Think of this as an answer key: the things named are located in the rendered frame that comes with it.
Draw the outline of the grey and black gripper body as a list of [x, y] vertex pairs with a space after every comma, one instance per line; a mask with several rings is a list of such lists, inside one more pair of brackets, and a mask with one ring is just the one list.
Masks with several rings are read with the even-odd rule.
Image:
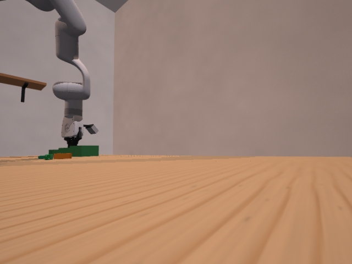
[[69, 138], [76, 137], [81, 130], [81, 136], [84, 133], [83, 117], [76, 114], [65, 114], [62, 123], [61, 137]]

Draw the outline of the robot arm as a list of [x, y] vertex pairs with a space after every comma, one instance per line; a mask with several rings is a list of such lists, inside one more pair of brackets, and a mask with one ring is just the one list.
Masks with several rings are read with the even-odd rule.
[[65, 100], [64, 115], [83, 116], [83, 100], [90, 97], [90, 76], [79, 59], [79, 36], [86, 32], [85, 20], [73, 0], [26, 0], [39, 10], [54, 9], [60, 17], [55, 23], [56, 56], [77, 67], [82, 74], [81, 82], [55, 82], [52, 91]]

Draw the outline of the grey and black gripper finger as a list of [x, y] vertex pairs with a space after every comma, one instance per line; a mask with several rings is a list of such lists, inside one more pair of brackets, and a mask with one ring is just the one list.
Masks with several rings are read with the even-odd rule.
[[81, 136], [81, 130], [80, 130], [80, 127], [79, 127], [79, 131], [78, 131], [78, 134], [76, 137], [71, 137], [71, 144], [70, 146], [77, 146], [78, 144], [78, 141], [82, 139], [82, 136]]
[[71, 139], [72, 139], [71, 137], [68, 137], [68, 138], [65, 137], [65, 138], [64, 138], [64, 140], [67, 141], [68, 147], [69, 147], [70, 144], [71, 144]]

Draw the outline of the green bins with labels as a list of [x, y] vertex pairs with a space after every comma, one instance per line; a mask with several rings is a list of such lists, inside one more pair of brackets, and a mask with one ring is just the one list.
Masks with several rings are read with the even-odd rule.
[[81, 145], [69, 146], [67, 148], [59, 148], [59, 150], [49, 150], [48, 154], [54, 153], [72, 153], [72, 157], [99, 156], [98, 145]]

